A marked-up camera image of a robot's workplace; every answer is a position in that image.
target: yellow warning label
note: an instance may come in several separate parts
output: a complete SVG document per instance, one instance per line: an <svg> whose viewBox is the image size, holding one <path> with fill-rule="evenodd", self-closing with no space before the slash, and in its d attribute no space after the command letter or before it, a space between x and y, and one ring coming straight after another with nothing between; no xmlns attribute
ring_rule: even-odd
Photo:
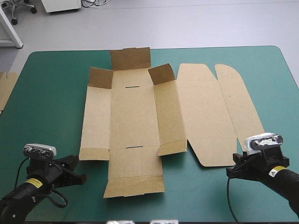
<svg viewBox="0 0 299 224"><path fill-rule="evenodd" d="M273 170L276 170L276 171L280 171L282 169L286 169L285 167L283 166L278 166L278 167L274 167Z"/></svg>
<svg viewBox="0 0 299 224"><path fill-rule="evenodd" d="M274 167L270 172L269 172L269 175L271 177L275 177L275 175L280 171L280 170L283 170L283 169L286 169L285 167L283 166L277 166L277 167Z"/></svg>
<svg viewBox="0 0 299 224"><path fill-rule="evenodd" d="M25 183L31 183L36 188L40 188L43 185L42 182L40 182L38 179L34 179L34 178L30 178L29 180L26 180Z"/></svg>

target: cardboard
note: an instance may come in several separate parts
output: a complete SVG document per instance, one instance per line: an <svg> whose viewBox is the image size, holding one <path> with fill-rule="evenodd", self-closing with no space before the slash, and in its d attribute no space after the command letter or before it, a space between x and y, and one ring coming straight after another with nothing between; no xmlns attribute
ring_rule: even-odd
<svg viewBox="0 0 299 224"><path fill-rule="evenodd" d="M218 80L205 64L181 64L178 94L186 135L200 163L232 166L237 138L264 133L263 126L238 72L216 65Z"/></svg>
<svg viewBox="0 0 299 224"><path fill-rule="evenodd" d="M80 160L109 160L104 198L165 192L158 155L185 152L177 83L150 49L111 50L113 70L90 68Z"/></svg>
<svg viewBox="0 0 299 224"><path fill-rule="evenodd" d="M10 73L8 76L5 72L0 72L0 114L14 89L19 76L17 73Z"/></svg>
<svg viewBox="0 0 299 224"><path fill-rule="evenodd" d="M245 151L245 139L265 130L240 74L224 64L215 65L215 69L238 140Z"/></svg>

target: cabinet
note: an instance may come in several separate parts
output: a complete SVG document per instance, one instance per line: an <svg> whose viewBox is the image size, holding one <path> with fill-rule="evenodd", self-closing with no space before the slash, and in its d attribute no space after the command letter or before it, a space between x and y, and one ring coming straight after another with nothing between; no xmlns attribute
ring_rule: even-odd
<svg viewBox="0 0 299 224"><path fill-rule="evenodd" d="M81 0L42 0L47 13L81 8Z"/></svg>

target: brown cardboard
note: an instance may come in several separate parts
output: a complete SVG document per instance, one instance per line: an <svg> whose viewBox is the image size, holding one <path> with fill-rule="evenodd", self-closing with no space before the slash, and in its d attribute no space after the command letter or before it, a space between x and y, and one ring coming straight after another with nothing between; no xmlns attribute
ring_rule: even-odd
<svg viewBox="0 0 299 224"><path fill-rule="evenodd" d="M224 64L215 65L215 69L237 137L245 151L246 138L265 132L262 122L240 74Z"/></svg>
<svg viewBox="0 0 299 224"><path fill-rule="evenodd" d="M114 71L90 68L79 158L109 160L104 197L165 192L158 155L187 148L173 71L149 74L149 48L110 53Z"/></svg>
<svg viewBox="0 0 299 224"><path fill-rule="evenodd" d="M241 76L226 65L216 72L218 80L205 64L181 64L177 80L186 135L206 167L234 165L237 138L244 147L245 138L264 132Z"/></svg>
<svg viewBox="0 0 299 224"><path fill-rule="evenodd" d="M150 48L126 48L110 51L113 70L150 68Z"/></svg>
<svg viewBox="0 0 299 224"><path fill-rule="evenodd" d="M0 72L0 113L4 110L18 78L17 73L12 72L6 76L5 72Z"/></svg>

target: table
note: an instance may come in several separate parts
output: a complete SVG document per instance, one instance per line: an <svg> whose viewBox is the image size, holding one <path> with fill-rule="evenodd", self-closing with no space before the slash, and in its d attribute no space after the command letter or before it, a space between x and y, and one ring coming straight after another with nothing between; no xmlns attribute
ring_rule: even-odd
<svg viewBox="0 0 299 224"><path fill-rule="evenodd" d="M170 63L224 63L242 75L256 110L268 132L284 137L283 153L299 172L299 90L280 50L274 46L153 49L152 67ZM2 184L0 195L12 190L26 143L57 148L57 158L78 154L89 67L111 69L109 51L50 51L32 53L0 116ZM69 205L58 209L46 199L28 221L107 221L178 219L231 222L226 199L226 171L202 167L193 151L162 158L165 193L103 199L107 161L82 161L77 173L87 173L83 186L60 191ZM20 181L25 180L25 169ZM242 222L297 221L288 202L258 182L231 181L231 201Z"/></svg>

